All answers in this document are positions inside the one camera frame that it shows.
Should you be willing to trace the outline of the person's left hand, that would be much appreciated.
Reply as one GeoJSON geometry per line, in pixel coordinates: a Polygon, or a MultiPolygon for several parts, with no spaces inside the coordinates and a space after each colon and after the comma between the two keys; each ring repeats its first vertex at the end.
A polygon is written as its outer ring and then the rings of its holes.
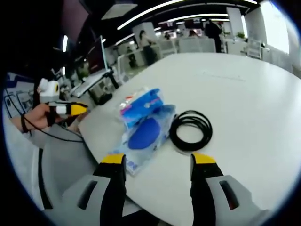
{"type": "Polygon", "coordinates": [[[50,108],[47,104],[41,103],[29,111],[25,118],[28,119],[33,125],[26,121],[26,126],[28,130],[33,130],[35,128],[45,129],[48,127],[48,121],[46,114],[50,112],[50,108]]]}

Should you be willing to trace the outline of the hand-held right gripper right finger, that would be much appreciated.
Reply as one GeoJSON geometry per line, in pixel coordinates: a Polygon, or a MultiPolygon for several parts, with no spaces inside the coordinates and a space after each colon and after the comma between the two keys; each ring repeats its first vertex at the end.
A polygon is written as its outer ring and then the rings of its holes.
{"type": "Polygon", "coordinates": [[[217,162],[191,154],[190,196],[195,226],[260,226],[270,211],[259,208],[251,192],[234,177],[224,175],[217,162]]]}

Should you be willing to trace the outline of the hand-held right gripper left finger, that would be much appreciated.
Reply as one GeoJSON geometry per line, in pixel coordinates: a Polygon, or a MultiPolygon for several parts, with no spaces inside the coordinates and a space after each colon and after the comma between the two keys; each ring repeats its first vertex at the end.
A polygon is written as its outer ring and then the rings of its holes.
{"type": "Polygon", "coordinates": [[[63,194],[63,226],[117,226],[126,196],[126,155],[109,154],[63,194]]]}

